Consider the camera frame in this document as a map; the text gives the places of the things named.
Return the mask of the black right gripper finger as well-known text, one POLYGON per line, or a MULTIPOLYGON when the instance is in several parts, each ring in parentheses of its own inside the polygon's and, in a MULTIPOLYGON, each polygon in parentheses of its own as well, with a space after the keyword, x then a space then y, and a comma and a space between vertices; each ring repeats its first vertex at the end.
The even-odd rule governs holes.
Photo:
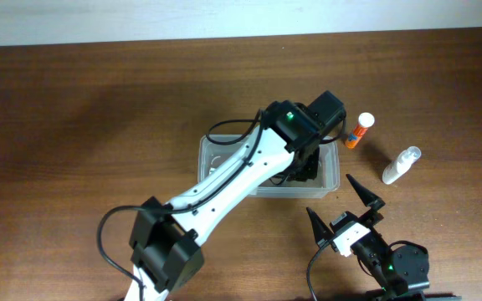
POLYGON ((306 211, 310 219, 316 245, 318 247, 323 247, 328 242, 331 242, 334 237, 334 232, 320 219, 317 213, 313 211, 310 207, 307 207, 306 211))
POLYGON ((380 210, 386 205, 385 201, 380 196, 365 188, 351 174, 346 174, 346 178, 365 207, 370 207, 372 210, 380 210))

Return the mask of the white spray bottle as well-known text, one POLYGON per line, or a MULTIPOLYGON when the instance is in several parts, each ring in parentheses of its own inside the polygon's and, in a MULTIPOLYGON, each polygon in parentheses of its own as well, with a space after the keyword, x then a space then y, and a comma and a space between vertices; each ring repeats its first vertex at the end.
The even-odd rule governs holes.
POLYGON ((421 157, 422 152, 416 146, 410 146, 402 151, 396 160, 392 161, 382 173, 382 182, 390 185, 404 175, 421 157))

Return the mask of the orange tube white cap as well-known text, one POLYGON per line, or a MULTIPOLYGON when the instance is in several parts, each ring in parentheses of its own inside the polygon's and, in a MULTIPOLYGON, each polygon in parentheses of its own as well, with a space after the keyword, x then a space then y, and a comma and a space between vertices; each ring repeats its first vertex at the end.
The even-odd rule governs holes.
POLYGON ((348 149, 354 149, 368 129, 375 123, 375 117, 371 113, 363 112, 359 114, 355 128, 350 132, 345 140, 348 149))

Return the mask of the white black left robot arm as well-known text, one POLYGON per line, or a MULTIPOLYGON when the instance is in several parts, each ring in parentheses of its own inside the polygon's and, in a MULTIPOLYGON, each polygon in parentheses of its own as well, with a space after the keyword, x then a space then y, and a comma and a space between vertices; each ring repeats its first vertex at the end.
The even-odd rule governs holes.
POLYGON ((164 300, 189 281, 220 221, 270 177, 299 173, 346 111, 326 91, 309 105, 275 101, 259 117, 250 137, 210 176, 166 204, 151 197, 141 205, 129 240, 134 280, 127 300, 164 300))

